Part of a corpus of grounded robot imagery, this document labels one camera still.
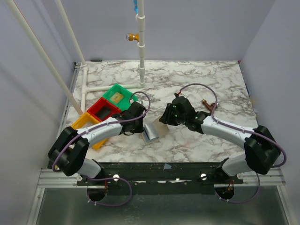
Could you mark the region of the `beige card holder wallet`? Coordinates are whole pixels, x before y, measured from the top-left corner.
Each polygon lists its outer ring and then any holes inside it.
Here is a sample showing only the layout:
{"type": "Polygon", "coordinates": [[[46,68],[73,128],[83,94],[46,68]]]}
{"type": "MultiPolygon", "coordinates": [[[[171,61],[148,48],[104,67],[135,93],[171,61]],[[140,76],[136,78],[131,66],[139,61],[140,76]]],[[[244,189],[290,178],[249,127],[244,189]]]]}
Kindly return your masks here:
{"type": "Polygon", "coordinates": [[[166,124],[159,121],[156,118],[151,123],[147,123],[143,126],[143,132],[141,133],[141,138],[145,144],[152,143],[159,138],[166,136],[169,132],[169,128],[166,124]]]}

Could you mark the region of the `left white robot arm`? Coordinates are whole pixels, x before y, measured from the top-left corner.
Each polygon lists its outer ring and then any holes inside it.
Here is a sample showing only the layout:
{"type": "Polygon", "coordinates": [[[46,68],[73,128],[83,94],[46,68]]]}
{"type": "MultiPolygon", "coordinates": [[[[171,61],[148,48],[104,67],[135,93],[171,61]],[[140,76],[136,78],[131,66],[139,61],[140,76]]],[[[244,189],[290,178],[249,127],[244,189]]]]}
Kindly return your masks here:
{"type": "Polygon", "coordinates": [[[133,102],[127,110],[96,125],[80,129],[67,127],[49,150],[48,158],[66,176],[77,173],[88,177],[93,185],[99,185],[103,182],[104,174],[99,163],[86,158],[88,149],[110,137],[141,133],[146,112],[142,104],[133,102]]]}

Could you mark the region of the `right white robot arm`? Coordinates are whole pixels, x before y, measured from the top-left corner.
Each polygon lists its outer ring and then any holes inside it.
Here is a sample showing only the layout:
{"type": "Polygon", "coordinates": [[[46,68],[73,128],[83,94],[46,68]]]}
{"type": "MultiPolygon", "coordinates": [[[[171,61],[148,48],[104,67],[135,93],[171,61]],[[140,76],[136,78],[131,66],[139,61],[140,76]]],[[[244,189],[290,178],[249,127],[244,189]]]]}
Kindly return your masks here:
{"type": "Polygon", "coordinates": [[[213,120],[211,113],[197,112],[184,96],[168,103],[159,121],[171,126],[185,125],[191,131],[216,136],[242,148],[243,154],[226,158],[216,167],[215,177],[222,184],[238,173],[254,171],[266,175],[281,154],[266,127],[258,126],[250,134],[241,127],[238,130],[232,125],[226,127],[213,120]]]}

